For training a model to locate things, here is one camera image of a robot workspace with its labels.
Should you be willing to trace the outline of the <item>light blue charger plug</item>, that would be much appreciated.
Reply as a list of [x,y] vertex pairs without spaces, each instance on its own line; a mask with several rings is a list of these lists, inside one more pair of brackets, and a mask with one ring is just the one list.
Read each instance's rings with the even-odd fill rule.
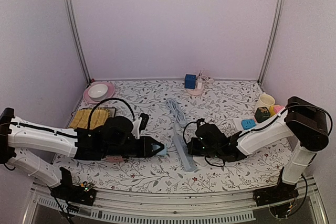
[[165,145],[164,149],[156,154],[156,156],[165,156],[167,154],[167,147]]

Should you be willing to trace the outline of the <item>light blue power strip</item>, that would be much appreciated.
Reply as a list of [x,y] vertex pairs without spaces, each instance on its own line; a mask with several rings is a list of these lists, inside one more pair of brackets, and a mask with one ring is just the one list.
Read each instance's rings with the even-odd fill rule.
[[182,166],[186,172],[194,172],[197,167],[191,155],[188,154],[187,145],[184,143],[182,136],[174,135],[173,143],[179,154]]

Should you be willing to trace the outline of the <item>white long power strip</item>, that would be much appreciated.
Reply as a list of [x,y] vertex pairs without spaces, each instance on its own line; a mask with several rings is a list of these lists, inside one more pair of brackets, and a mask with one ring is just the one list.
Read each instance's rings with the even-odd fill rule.
[[235,124],[235,126],[236,126],[236,129],[238,130],[238,131],[243,131],[243,128],[242,128],[242,126],[241,126],[241,121],[242,120],[244,120],[244,119],[242,119],[242,118],[235,118],[235,119],[233,119],[233,122],[234,122],[234,124]]

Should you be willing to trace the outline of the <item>pink cube socket adapter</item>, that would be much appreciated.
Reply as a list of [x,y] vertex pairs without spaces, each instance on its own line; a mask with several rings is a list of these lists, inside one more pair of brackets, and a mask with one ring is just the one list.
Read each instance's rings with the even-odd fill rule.
[[107,156],[105,161],[109,163],[120,163],[123,162],[124,159],[121,156]]

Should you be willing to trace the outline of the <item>cyan plug adapter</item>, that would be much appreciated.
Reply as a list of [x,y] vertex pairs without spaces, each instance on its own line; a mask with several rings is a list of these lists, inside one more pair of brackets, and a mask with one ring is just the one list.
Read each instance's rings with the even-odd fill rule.
[[241,126],[243,130],[252,129],[256,126],[256,122],[253,119],[244,119],[241,121]]

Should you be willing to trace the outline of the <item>pink plug adapter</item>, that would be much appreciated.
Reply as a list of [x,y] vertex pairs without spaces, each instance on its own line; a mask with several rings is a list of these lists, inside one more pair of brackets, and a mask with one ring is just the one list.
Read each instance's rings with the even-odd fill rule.
[[283,105],[273,105],[270,108],[275,114],[277,114],[284,108],[284,106]]

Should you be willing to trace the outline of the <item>yellow cube socket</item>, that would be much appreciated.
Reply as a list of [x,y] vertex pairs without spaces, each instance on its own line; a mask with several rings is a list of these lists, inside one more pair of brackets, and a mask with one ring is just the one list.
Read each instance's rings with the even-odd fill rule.
[[279,105],[272,105],[272,106],[269,107],[268,110],[269,110],[269,113],[270,113],[271,117],[278,113],[279,107],[280,107]]

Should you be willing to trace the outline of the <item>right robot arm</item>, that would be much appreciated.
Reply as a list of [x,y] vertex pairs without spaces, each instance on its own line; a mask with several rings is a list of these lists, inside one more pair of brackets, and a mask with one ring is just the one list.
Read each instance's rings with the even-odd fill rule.
[[219,158],[223,163],[241,161],[276,141],[295,137],[298,144],[282,169],[280,183],[271,190],[271,196],[276,201],[282,201],[291,194],[292,186],[298,182],[317,152],[328,146],[333,120],[325,109],[299,97],[291,97],[275,116],[229,137],[215,124],[196,125],[195,137],[187,143],[188,153]]

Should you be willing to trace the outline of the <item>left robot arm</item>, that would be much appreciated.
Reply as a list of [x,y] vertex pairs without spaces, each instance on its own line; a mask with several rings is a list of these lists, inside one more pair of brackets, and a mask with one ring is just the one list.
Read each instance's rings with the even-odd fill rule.
[[1,164],[25,171],[67,200],[78,195],[69,170],[55,168],[31,149],[58,153],[76,160],[101,161],[106,157],[148,158],[165,149],[150,136],[140,135],[147,116],[131,121],[123,116],[107,118],[94,129],[60,129],[30,123],[14,115],[14,109],[1,113]]

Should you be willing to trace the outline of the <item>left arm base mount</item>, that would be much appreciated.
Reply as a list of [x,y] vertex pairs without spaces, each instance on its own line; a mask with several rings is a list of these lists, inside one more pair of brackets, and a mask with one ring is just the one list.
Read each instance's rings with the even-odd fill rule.
[[60,185],[51,188],[51,195],[65,200],[67,203],[73,202],[86,206],[93,206],[97,191],[92,183],[82,183],[75,185],[72,183],[72,176],[69,170],[61,167]]

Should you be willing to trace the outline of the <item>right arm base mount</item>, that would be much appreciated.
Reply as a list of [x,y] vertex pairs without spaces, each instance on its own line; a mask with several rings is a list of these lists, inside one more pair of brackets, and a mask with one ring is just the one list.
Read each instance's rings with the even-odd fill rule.
[[256,202],[257,206],[274,204],[294,199],[299,196],[296,184],[286,184],[282,181],[283,171],[284,168],[282,168],[275,186],[256,189],[253,191],[253,200]]

